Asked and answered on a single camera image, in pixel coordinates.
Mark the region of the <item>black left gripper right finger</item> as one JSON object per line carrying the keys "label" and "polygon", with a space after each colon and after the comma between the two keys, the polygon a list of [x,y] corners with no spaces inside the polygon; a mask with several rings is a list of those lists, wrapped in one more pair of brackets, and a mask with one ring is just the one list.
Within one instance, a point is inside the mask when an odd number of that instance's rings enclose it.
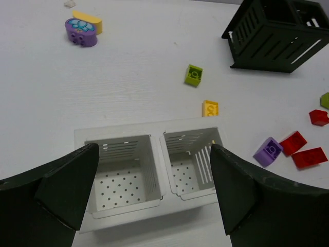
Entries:
{"label": "black left gripper right finger", "polygon": [[327,189],[281,177],[218,144],[210,163],[233,246],[328,246]]}

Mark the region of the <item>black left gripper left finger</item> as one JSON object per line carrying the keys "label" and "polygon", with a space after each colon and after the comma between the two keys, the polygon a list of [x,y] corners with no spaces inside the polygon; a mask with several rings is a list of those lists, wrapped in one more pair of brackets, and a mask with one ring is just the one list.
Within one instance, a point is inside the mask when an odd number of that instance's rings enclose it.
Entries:
{"label": "black left gripper left finger", "polygon": [[91,143],[1,180],[1,246],[71,246],[98,162],[99,146]]}

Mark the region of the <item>purple sloped lego brick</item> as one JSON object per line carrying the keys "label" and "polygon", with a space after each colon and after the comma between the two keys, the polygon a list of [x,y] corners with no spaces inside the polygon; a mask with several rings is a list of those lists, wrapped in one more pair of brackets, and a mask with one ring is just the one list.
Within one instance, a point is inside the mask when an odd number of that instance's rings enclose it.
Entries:
{"label": "purple sloped lego brick", "polygon": [[265,168],[272,164],[282,151],[283,147],[273,137],[269,137],[256,151],[253,158]]}

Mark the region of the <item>yellow long lego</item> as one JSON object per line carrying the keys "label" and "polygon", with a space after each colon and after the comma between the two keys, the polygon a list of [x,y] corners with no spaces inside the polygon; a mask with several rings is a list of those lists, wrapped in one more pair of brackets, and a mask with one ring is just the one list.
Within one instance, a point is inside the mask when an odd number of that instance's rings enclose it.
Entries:
{"label": "yellow long lego", "polygon": [[216,101],[204,100],[202,117],[219,116],[219,104]]}

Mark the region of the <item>purple round lego piece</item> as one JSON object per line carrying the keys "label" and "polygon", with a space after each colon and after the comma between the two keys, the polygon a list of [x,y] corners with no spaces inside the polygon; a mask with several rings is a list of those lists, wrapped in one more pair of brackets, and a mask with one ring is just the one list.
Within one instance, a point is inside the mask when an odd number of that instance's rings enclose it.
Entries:
{"label": "purple round lego piece", "polygon": [[94,24],[71,18],[65,22],[67,38],[75,45],[93,47],[98,43]]}

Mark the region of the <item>yellow curved lego piece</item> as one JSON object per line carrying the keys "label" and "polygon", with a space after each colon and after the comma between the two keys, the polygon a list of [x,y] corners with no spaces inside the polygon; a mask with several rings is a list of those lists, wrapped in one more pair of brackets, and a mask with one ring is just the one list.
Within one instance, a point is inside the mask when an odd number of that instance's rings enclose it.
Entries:
{"label": "yellow curved lego piece", "polygon": [[83,12],[79,12],[79,11],[72,11],[72,16],[74,18],[89,22],[91,24],[93,24],[96,27],[96,34],[99,35],[102,33],[103,31],[103,23],[102,20],[98,17],[83,13]]}

